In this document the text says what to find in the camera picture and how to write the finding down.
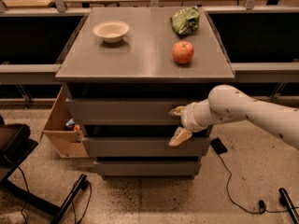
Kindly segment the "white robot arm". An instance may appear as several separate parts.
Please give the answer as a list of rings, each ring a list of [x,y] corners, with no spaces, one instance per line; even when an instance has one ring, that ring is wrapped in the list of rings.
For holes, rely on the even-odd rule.
[[[179,146],[208,126],[247,120],[299,149],[299,110],[297,108],[259,101],[230,85],[213,88],[201,102],[178,106],[168,112],[178,116],[178,127],[169,145]]]

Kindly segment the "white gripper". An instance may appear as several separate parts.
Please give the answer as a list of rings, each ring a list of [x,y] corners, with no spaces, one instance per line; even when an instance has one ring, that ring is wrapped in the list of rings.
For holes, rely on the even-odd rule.
[[[191,103],[189,105],[180,105],[168,111],[170,116],[181,117],[181,124],[184,128],[178,127],[169,141],[171,147],[177,147],[184,141],[192,137],[192,133],[199,133],[207,128],[206,125],[201,124],[197,119],[196,111],[197,104]]]

